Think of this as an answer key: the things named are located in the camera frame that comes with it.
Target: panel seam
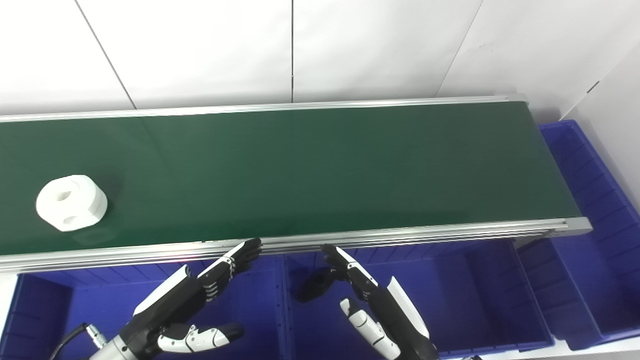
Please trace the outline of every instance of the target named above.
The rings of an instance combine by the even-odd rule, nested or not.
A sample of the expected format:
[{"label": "panel seam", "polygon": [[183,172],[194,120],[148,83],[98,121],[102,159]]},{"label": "panel seam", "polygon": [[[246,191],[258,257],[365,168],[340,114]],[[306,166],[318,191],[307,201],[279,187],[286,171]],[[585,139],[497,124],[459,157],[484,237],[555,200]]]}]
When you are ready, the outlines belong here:
[{"label": "panel seam", "polygon": [[89,30],[91,31],[91,34],[93,35],[93,38],[98,43],[98,46],[100,47],[100,50],[102,51],[102,54],[104,55],[105,59],[107,59],[107,62],[109,63],[109,66],[111,67],[111,70],[113,71],[113,74],[116,76],[116,79],[118,80],[118,83],[120,83],[120,87],[122,87],[122,90],[124,91],[124,94],[127,96],[129,102],[131,103],[131,106],[133,106],[133,108],[135,110],[137,110],[138,107],[136,106],[136,103],[133,102],[133,99],[131,99],[131,95],[129,95],[129,91],[124,86],[124,83],[122,82],[122,79],[120,78],[120,75],[118,75],[118,72],[116,71],[115,66],[113,66],[113,63],[111,62],[111,59],[109,58],[109,55],[107,55],[107,52],[104,50],[104,46],[102,46],[102,42],[100,42],[100,39],[98,38],[98,36],[96,35],[95,31],[93,30],[93,26],[91,26],[91,23],[89,23],[89,19],[87,19],[86,15],[84,14],[84,11],[82,10],[82,8],[80,7],[80,4],[78,3],[78,0],[74,0],[74,2],[76,3],[76,6],[78,7],[78,10],[80,11],[80,14],[82,15],[82,17],[84,19],[84,22],[89,27]]}]

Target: blue plastic bin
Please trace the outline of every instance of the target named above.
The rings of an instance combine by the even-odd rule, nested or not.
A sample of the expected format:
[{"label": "blue plastic bin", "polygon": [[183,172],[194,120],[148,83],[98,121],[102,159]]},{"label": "blue plastic bin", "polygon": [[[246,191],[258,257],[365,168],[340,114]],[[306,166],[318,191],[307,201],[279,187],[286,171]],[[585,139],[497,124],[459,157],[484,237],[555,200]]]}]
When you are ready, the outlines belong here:
[{"label": "blue plastic bin", "polygon": [[[444,358],[552,344],[524,270],[508,240],[464,241],[349,250],[382,283],[396,276],[423,314]],[[197,325],[244,324],[240,340],[212,352],[161,354],[158,359],[380,359],[342,314],[353,296],[346,283],[307,304],[291,291],[314,268],[319,253],[261,256],[253,268],[193,319]],[[198,273],[210,261],[188,263]],[[180,263],[91,268],[20,275],[0,359],[41,360],[81,322],[108,338]],[[95,351],[81,335],[60,360]]]},{"label": "blue plastic bin", "polygon": [[[211,261],[187,263],[194,274]],[[134,308],[182,263],[118,266],[20,275],[0,344],[0,359],[48,359],[61,337],[82,322],[95,324],[111,339]],[[280,287],[282,257],[264,256],[239,274],[227,290],[192,320],[201,326],[243,323],[245,334],[232,344],[198,354],[161,354],[158,359],[288,358]],[[72,340],[59,360],[77,360],[96,351],[86,334]]]},{"label": "blue plastic bin", "polygon": [[[512,243],[508,240],[407,245],[348,250],[381,284],[395,276],[423,316],[443,358],[529,350],[553,344]],[[322,254],[286,256],[290,292],[326,266]],[[293,351],[304,360],[381,357],[342,314],[353,297],[338,282],[308,303],[292,300]]]},{"label": "blue plastic bin", "polygon": [[594,228],[518,250],[551,333],[573,350],[638,336],[640,218],[575,121],[540,130]]}]

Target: white object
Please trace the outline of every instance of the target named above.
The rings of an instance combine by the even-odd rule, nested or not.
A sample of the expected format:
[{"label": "white object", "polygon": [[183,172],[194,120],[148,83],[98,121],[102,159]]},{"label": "white object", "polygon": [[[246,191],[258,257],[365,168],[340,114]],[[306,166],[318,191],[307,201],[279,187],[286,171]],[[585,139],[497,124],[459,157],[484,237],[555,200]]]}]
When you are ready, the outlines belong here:
[{"label": "white object", "polygon": [[181,354],[211,350],[228,343],[229,339],[220,330],[212,328],[201,331],[195,325],[189,328],[189,332],[182,339],[172,339],[163,335],[158,338],[158,347],[162,351]]},{"label": "white object", "polygon": [[36,199],[41,218],[60,231],[73,231],[96,224],[107,210],[107,197],[85,175],[49,181]]},{"label": "white object", "polygon": [[342,299],[342,301],[340,301],[340,308],[342,312],[348,316],[349,322],[353,327],[356,328],[360,335],[367,340],[367,343],[376,349],[380,355],[387,360],[394,360],[400,356],[400,348],[387,337],[382,326],[375,322],[366,311],[360,309],[349,316],[351,308],[349,299]]}]

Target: cable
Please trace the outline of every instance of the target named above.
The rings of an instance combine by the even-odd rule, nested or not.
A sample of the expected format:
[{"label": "cable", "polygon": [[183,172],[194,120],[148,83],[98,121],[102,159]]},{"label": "cable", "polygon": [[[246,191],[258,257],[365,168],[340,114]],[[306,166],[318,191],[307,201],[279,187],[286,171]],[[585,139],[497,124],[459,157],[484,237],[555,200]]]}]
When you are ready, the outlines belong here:
[{"label": "cable", "polygon": [[60,342],[58,343],[58,346],[56,347],[56,349],[53,350],[53,353],[49,357],[49,360],[54,360],[56,356],[58,356],[58,353],[60,352],[60,350],[62,350],[62,348],[65,347],[65,345],[69,343],[69,341],[73,340],[76,336],[82,334],[84,330],[87,328],[87,326],[89,326],[89,324],[87,324],[86,322],[83,322],[80,325],[78,325],[75,329],[71,330],[67,335],[64,335],[64,337],[62,337],[62,340],[60,340]]}]

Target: white plastic block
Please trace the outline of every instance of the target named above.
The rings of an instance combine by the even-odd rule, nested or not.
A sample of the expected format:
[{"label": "white plastic block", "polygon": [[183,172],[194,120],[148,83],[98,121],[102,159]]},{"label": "white plastic block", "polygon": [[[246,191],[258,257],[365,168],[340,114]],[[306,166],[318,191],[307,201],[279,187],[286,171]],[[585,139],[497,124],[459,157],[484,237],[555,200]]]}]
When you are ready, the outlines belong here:
[{"label": "white plastic block", "polygon": [[96,224],[107,210],[107,197],[85,175],[49,181],[36,199],[36,211],[60,231],[73,231]]}]

